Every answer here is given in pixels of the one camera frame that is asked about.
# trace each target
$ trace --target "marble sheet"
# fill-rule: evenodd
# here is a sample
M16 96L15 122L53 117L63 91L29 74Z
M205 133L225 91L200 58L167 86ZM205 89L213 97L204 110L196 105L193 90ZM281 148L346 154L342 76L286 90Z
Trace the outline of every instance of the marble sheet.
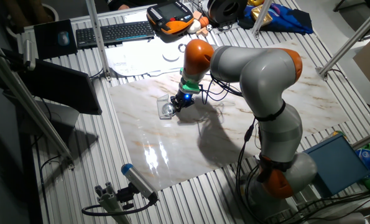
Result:
M302 75L283 98L300 113L304 136L348 120L299 42L271 47L296 50L302 57ZM254 118L243 98L228 94L223 101L209 99L206 105L201 95L194 96L193 106L171 120L160 120L157 98L175 95L179 79L179 74L171 73L109 89L132 163L157 190L236 162ZM206 89L209 83L209 76L201 82ZM233 86L239 89L238 83ZM212 85L211 91L221 89ZM245 157L260 153L255 137L254 132Z

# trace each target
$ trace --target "cable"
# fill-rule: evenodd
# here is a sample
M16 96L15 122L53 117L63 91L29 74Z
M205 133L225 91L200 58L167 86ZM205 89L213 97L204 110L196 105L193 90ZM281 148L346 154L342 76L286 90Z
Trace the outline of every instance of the cable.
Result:
M246 143L249 141L249 139L252 136L252 132L254 131L255 120L256 119L254 118L254 121L252 122L252 125L250 125L249 129L247 130L246 134L244 135L244 144L243 144L243 147L240 150L240 155L239 155L239 159L238 159L238 162L237 162L237 169L236 169L236 191L237 191L237 194L240 198L241 203L246 208L248 208L248 206L244 202L243 197L241 196L241 191L240 191L240 171L241 171L241 163L242 163L242 160L243 160L243 155L244 155L244 152L245 152L245 149L246 149ZM257 171L257 168L253 168L253 170L254 170L253 174L255 174L255 172ZM255 220L257 220L257 222L259 222L261 224L265 224L265 222L260 220L250 209L247 209L247 211L249 212L249 214Z
M48 113L49 113L49 121L52 121L52 113L50 112L50 109L49 109L48 104L45 102L45 100L43 98L40 98L40 99L42 100L42 102L44 103L45 107L48 110Z
M133 213L137 213L137 212L141 212L143 210L146 210L147 208L149 208L153 204L154 203L149 202L145 207L137 208L137 209L134 209L134 210L131 210L131 211L126 211L126 212L87 212L87 210L89 210L89 209L92 209L92 208L101 208L102 207L101 205L91 205L91 206L88 206L88 207L85 207L85 208L81 209L81 212L84 215L89 215L89 216L93 216L93 217L107 217L107 216L116 216L116 215L129 215L129 214L133 214Z
M4 59L8 60L8 61L9 61L9 62L11 62L11 63L14 63L14 64L16 64L16 65L20 66L21 68L26 68L24 64L19 63L19 62L15 61L15 60L13 60L13 59L11 59L11 58L9 58L9 57L7 57L7 56L3 55L3 54L0 54L0 57L2 57L2 58L4 58Z
M45 162L42 164L41 168L40 168L40 172L42 172L42 168L44 168L44 166L45 166L45 165L47 165L47 163L48 163L49 161L51 161L52 159L56 159L56 158L58 158L58 157L60 157L60 155L57 155L57 156L52 157L52 158L48 159L47 161L45 161Z
M31 146L30 146L30 149L32 149L33 148L33 146L37 143L37 141L38 140L40 140L40 138L42 138L42 136L44 136L44 134L42 133L42 134L40 134L40 136L31 144Z
M103 68L98 73L96 73L95 75L90 76L90 79L94 78L97 75L100 75L102 72L103 72Z
M301 208L300 210L298 210L298 212L294 213L291 217L289 217L288 219L286 220L283 220L281 222L279 222L278 224L282 224L282 223L285 223L291 219L293 219L293 217L295 217L296 215L300 214L303 210L307 209L308 207L316 204L316 203L319 203L319 202L322 202L322 201L334 201L334 200L340 200L340 201L336 201L336 202L333 202L329 205L325 205L324 207L322 208L319 208L318 210L312 212L312 213L309 213L306 217L303 217L299 220L296 220L295 222L293 222L294 224L295 223L299 223L299 222L303 222L303 221L306 221L307 220L307 217L310 217L312 215L314 215L315 213L327 208L327 207L330 207L330 206L333 206L333 205L338 205L340 203L346 203L346 202L354 202L354 201L357 201L357 200L361 200L363 199L364 197L370 197L370 192L362 192L362 193L356 193L356 194L353 194L353 195L348 195L348 196L344 196L344 197L337 197L337 198L321 198L320 200L316 200L312 203L310 203L309 205Z
M257 146L257 137L254 138L254 144L255 144L255 147L257 147L257 149L261 150L261 147L258 147Z
M309 218L308 220L326 220L326 221L339 220L341 218L347 217L348 215L354 213L357 209L361 208L363 205L367 204L368 202L370 202L370 199L367 200L366 202L364 202L363 204L361 204L360 206L358 206L357 208L355 208L354 210L352 210L352 212L349 212L346 215L343 215L341 217L336 217L336 218L318 218L318 217L316 217L316 218Z

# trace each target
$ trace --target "table surface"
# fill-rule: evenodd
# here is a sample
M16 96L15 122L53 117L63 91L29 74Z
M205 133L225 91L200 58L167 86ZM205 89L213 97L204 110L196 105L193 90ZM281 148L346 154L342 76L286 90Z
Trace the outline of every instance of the table surface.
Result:
M298 9L294 0L276 0L275 3ZM99 21L102 26L123 23L123 17L126 14L145 9L146 7L126 12L107 12L99 15ZM71 21L74 32L77 29L92 27L89 17L75 18ZM256 40L252 37L250 30L243 30L234 25L228 32L218 32L214 29L206 38L196 35L190 37L192 39L199 38L211 44L239 47L267 47L288 40L298 40L316 67L324 66L331 57L331 53L327 51L324 43L316 34L261 32L260 39ZM23 34L18 35L17 43L20 52L22 51L22 43L26 39L35 42L32 27L27 27ZM96 48L79 50L75 55L61 56L45 61L85 72L89 76L102 69L99 52ZM111 182L116 190L127 187L128 181L120 170L121 166L130 163L131 159L108 88L145 78L151 77L147 75L113 77L110 82L107 82L105 78L97 78L93 81L103 114L101 116L80 114L73 136L68 143L74 158L75 168L70 170L64 162L61 164L52 162L47 164L42 171L51 223L115 223L111 217L84 216L81 213L81 208L98 204L94 191L94 187L97 185L104 186L105 182ZM330 72L326 84L340 102L349 121L303 138L299 151L314 146L334 130L345 132L351 143L370 134L370 110L353 84L339 72ZM57 155L57 151L48 145L47 140L41 139L38 145L40 149L44 149L39 152L41 164ZM33 148L33 153L35 167L38 167L39 162L35 148ZM250 171L254 165L255 162L252 158L247 159L247 162L242 164L243 171ZM236 165L230 164L160 190L160 201L157 202L157 206L129 217L133 223L245 223L243 220L250 220L251 217L244 209L239 208L240 202L234 197L234 170L236 170ZM39 172L36 172L36 175L42 216L44 223L48 223ZM354 184L340 192L338 196L353 194L361 190L366 190L366 188L363 185ZM318 198L320 196L311 186L287 201L291 205L299 205ZM140 195L134 197L136 208L143 207L146 203ZM316 204L317 207L324 205L323 202ZM287 211L283 212L282 216L288 218L291 214L291 211Z

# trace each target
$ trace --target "floor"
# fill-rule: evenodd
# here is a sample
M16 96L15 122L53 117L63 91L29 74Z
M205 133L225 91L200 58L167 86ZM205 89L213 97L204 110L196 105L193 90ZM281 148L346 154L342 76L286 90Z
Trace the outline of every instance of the floor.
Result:
M299 7L310 14L313 28L328 50L334 54L354 34L354 30L346 23L339 12L333 12L340 0L295 0ZM359 91L367 104L370 105L370 82L356 65L353 57L369 40L357 42L339 61L339 65Z

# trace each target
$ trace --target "blue cloth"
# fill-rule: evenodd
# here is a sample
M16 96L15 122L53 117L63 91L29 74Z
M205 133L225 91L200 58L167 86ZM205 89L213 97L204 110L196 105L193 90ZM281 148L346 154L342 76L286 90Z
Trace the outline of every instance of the blue cloth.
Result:
M251 15L251 10L254 6L247 6L244 10L244 18L239 19L238 24L242 28L250 29L254 26L254 20ZM309 13L298 9L289 9L285 6L272 3L269 8L269 15L272 17L272 22L261 27L264 31L273 32L295 32L299 34L312 34L312 21Z

